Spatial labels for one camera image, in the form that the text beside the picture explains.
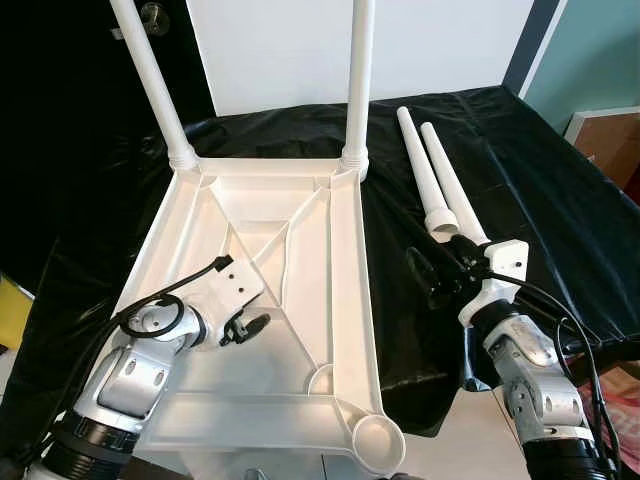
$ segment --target teal wall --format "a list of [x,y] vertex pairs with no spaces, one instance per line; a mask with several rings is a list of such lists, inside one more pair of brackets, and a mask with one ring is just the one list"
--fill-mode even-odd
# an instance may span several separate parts
[[573,112],[640,103],[640,0],[569,0],[525,96],[558,133]]

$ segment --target white wall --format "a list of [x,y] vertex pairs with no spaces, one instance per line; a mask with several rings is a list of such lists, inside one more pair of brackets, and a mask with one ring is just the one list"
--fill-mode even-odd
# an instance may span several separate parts
[[[218,115],[347,99],[349,0],[187,0]],[[378,0],[373,99],[502,83],[533,0]]]

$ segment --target black plastic sheet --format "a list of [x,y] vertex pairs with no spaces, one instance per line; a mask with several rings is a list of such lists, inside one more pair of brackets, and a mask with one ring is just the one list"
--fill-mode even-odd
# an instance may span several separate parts
[[[640,332],[640,210],[502,87],[372,102],[362,186],[378,366],[387,413],[430,434],[460,386],[455,309],[430,312],[409,271],[427,250],[424,212],[395,110],[431,121],[493,240],[530,245],[528,279],[610,343]],[[201,155],[337,157],[346,107],[311,105],[213,118],[187,133]],[[85,172],[43,276],[0,407],[0,455],[32,442],[70,366],[107,320],[170,172],[159,137],[109,139]],[[489,383],[492,368],[476,366]]]

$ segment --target white plastic pipe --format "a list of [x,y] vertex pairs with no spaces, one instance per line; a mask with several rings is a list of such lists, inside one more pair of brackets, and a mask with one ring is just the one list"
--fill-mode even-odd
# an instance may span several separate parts
[[440,234],[446,233],[450,236],[457,233],[458,221],[455,214],[447,207],[447,203],[442,196],[442,190],[440,190],[438,180],[433,173],[429,158],[424,148],[422,148],[422,142],[416,127],[413,125],[409,110],[407,110],[407,107],[400,107],[397,113],[404,144],[409,153],[413,175],[416,178],[418,192],[426,215],[424,225],[433,238],[438,241],[446,241],[448,238]]
[[198,157],[184,134],[133,0],[111,0],[111,7],[167,142],[169,164],[176,170],[194,168]]
[[358,170],[360,181],[365,179],[369,168],[367,118],[369,115],[374,18],[375,0],[353,1],[347,138],[342,149],[340,167],[342,170]]
[[420,130],[429,157],[431,157],[431,163],[438,176],[440,188],[444,192],[449,208],[453,210],[458,219],[460,233],[471,239],[476,245],[488,242],[489,239],[485,235],[462,185],[460,185],[460,180],[458,180],[458,176],[449,162],[449,157],[442,148],[433,125],[425,122]]

